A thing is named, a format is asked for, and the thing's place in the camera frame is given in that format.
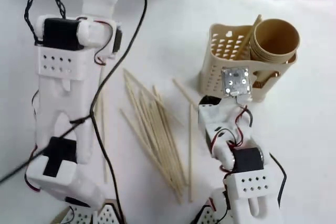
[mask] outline pile of wooden skewers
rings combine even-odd
[[[121,112],[136,133],[142,148],[167,184],[175,191],[176,197],[181,203],[183,189],[188,185],[188,181],[183,171],[168,117],[173,117],[177,121],[178,119],[169,114],[155,87],[153,87],[153,93],[150,92],[127,70],[124,70],[124,78],[138,123],[131,120],[123,110]],[[133,82],[140,87],[138,95],[132,88]]]

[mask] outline beige container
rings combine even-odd
[[[259,23],[250,39],[251,60],[283,64],[296,53],[300,44],[298,31],[281,19],[268,19]],[[274,73],[259,71],[258,82],[265,82]]]
[[[250,29],[251,26],[225,26],[221,24],[211,26],[204,63],[199,74],[199,88],[202,94],[222,98],[224,94],[221,70],[231,67],[248,67],[252,73],[250,76],[253,84],[252,98],[254,101],[261,102],[268,90],[296,62],[296,55],[293,55],[285,63],[250,60],[249,45],[243,48],[239,60],[237,60],[236,52]],[[256,76],[261,71],[271,73],[262,82],[257,81]]]

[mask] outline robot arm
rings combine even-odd
[[[225,188],[214,191],[209,204],[216,209],[217,220],[228,215],[217,223],[281,224],[270,154],[251,135],[253,118],[250,122],[240,119],[243,112],[239,114],[239,110],[247,108],[238,100],[246,102],[249,98],[248,76],[246,68],[224,69],[222,81],[227,97],[205,97],[199,104],[199,126],[209,151],[227,172]]]
[[[54,137],[55,123],[64,113],[74,120],[90,114],[99,85],[101,66],[119,50],[121,30],[111,19],[117,0],[83,0],[77,18],[40,16],[34,27],[41,40],[36,45],[39,109],[36,144],[47,150],[30,163],[29,181],[57,199],[93,210],[105,201],[101,188],[80,169],[90,161],[93,127],[86,120],[75,129],[76,140]],[[70,90],[62,83],[69,82]]]

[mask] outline black wire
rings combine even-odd
[[[287,174],[285,172],[285,169],[282,167],[282,165],[279,163],[279,161],[272,155],[272,153],[269,153],[269,155],[274,160],[274,162],[279,166],[280,170],[282,171],[282,174],[284,175],[284,178],[283,178],[282,183],[281,183],[280,191],[279,191],[279,194],[278,194],[278,204],[279,204],[279,207],[280,207],[282,193],[284,192],[283,190],[285,188],[285,184],[286,184],[286,180],[287,180]]]
[[[117,188],[117,180],[115,179],[115,174],[114,174],[114,171],[113,171],[113,168],[112,168],[112,165],[111,165],[111,161],[110,161],[110,159],[109,159],[109,157],[108,157],[108,155],[106,153],[106,150],[104,148],[104,145],[102,143],[102,140],[101,140],[101,137],[100,137],[100,134],[99,134],[99,131],[98,131],[96,119],[94,117],[94,111],[93,110],[94,110],[95,104],[97,103],[97,99],[98,99],[98,96],[99,96],[102,88],[104,87],[104,85],[106,84],[106,82],[110,79],[111,75],[115,72],[115,70],[117,69],[117,67],[125,59],[125,57],[127,56],[127,54],[129,53],[129,51],[130,51],[130,49],[131,49],[131,47],[133,45],[133,42],[134,42],[135,38],[137,37],[139,29],[140,29],[140,27],[142,25],[143,19],[144,19],[145,14],[146,14],[146,10],[147,10],[147,0],[144,0],[144,8],[143,8],[143,11],[142,11],[142,15],[140,17],[138,26],[135,29],[133,37],[132,37],[129,45],[126,48],[126,51],[124,52],[124,54],[122,55],[122,57],[118,60],[118,62],[114,65],[114,67],[112,68],[112,70],[106,75],[106,77],[103,79],[103,81],[99,85],[99,87],[97,89],[97,92],[94,95],[93,101],[91,103],[91,107],[90,107],[90,116],[91,116],[91,120],[92,120],[92,123],[93,123],[94,131],[96,132],[97,140],[99,142],[101,151],[103,152],[104,158],[105,158],[106,162],[108,163],[110,171],[111,171],[111,175],[112,175],[112,179],[113,179],[113,184],[114,184],[114,189],[115,189],[115,197],[116,197],[116,200],[117,200],[117,205],[118,205],[118,208],[119,208],[120,219],[122,221],[122,224],[125,224],[126,222],[125,222],[124,215],[123,215],[123,212],[122,212],[122,209],[121,209],[121,204],[120,204],[120,199],[119,199],[119,194],[118,194],[118,188]]]
[[[38,94],[38,90],[36,90],[36,92],[34,93],[33,97],[31,98],[31,105],[33,107],[33,110],[34,110],[34,115],[36,115],[36,111],[35,111],[35,108],[34,108],[34,100],[35,100],[35,97],[37,96]]]
[[[65,133],[63,133],[60,138],[63,138],[65,136],[67,136],[71,131],[73,131],[75,128],[77,128],[80,125],[80,123],[75,124],[74,126],[72,126],[70,129],[68,129]],[[12,176],[14,176],[15,174],[17,174],[20,170],[22,170],[23,168],[25,168],[27,165],[29,165],[30,162],[32,162],[33,160],[35,160],[36,158],[38,158],[40,155],[42,155],[44,153],[44,151],[49,147],[49,145],[47,145],[47,147],[43,148],[42,150],[40,150],[37,154],[35,154],[34,156],[32,156],[31,158],[29,158],[27,161],[25,161],[24,163],[22,163],[21,165],[19,165],[18,167],[16,167],[14,170],[12,170],[10,173],[8,173],[7,175],[5,175],[4,177],[2,177],[0,179],[0,185],[4,182],[6,182],[8,179],[10,179]]]
[[[220,223],[226,217],[227,212],[228,212],[228,207],[226,206],[225,214],[223,215],[223,217],[221,217],[219,220],[217,220],[216,224]]]
[[[101,24],[105,24],[105,25],[107,25],[107,26],[109,26],[110,27],[110,31],[111,31],[111,33],[110,33],[110,37],[108,38],[108,40],[106,41],[106,43],[105,43],[105,45],[102,47],[102,48],[100,48],[95,54],[94,54],[94,62],[96,63],[96,64],[98,64],[98,65],[101,65],[101,66],[105,66],[106,65],[106,63],[105,62],[103,62],[99,57],[98,57],[98,59],[101,61],[101,62],[97,62],[97,59],[96,59],[96,56],[97,56],[97,54],[98,53],[100,53],[109,43],[110,43],[110,41],[111,41],[111,39],[112,39],[112,37],[113,37],[113,28],[112,28],[112,26],[109,24],[109,23],[107,23],[107,22],[105,22],[105,21],[100,21],[100,20],[95,20],[95,22],[98,22],[98,23],[101,23]]]
[[[37,44],[42,44],[43,41],[38,40],[38,37],[37,37],[37,35],[34,31],[33,25],[29,20],[29,10],[30,10],[30,8],[33,4],[33,1],[34,0],[28,0],[27,1],[27,6],[26,6],[26,9],[25,9],[24,19],[25,19],[30,31],[33,33],[34,41],[35,41],[35,44],[37,45]],[[55,0],[55,2],[56,2],[56,5],[59,8],[59,13],[61,14],[62,18],[66,18],[66,10],[65,10],[65,6],[62,3],[62,1],[61,0]]]
[[[75,211],[72,208],[72,206],[69,206],[69,208],[71,209],[71,212],[72,212],[72,218],[71,218],[71,220],[69,220],[67,222],[60,223],[60,224],[70,224],[74,220],[74,218],[75,218]]]

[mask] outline white tabletop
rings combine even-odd
[[[24,22],[27,0],[0,0],[0,176],[24,161],[34,146],[34,118],[30,99],[37,89],[33,37]],[[81,0],[62,0],[68,16],[78,16]],[[122,22],[124,51],[143,0],[119,0],[115,20]],[[38,15],[57,14],[53,0],[36,0]],[[195,101],[195,87],[213,23],[252,24],[263,18],[282,18],[299,31],[298,62],[267,94],[251,106],[254,133],[280,160],[288,174],[281,212],[285,223],[334,223],[335,150],[333,117],[336,69],[336,0],[149,0],[148,12],[127,59],[109,80],[108,154],[117,175],[123,211],[128,223],[190,223],[211,191],[222,186],[218,161],[210,158],[204,139],[195,140],[196,199],[179,205],[161,175],[145,156],[138,140],[119,113],[132,113],[124,89],[122,68],[147,87],[157,85],[167,106],[187,124],[188,103],[171,82],[177,77]],[[187,128],[174,126],[183,163],[187,164]],[[86,170],[114,197],[102,181],[102,157],[95,144]],[[42,192],[36,194],[20,172],[0,187],[1,223],[49,223],[66,204]],[[277,173],[280,185],[282,175]]]

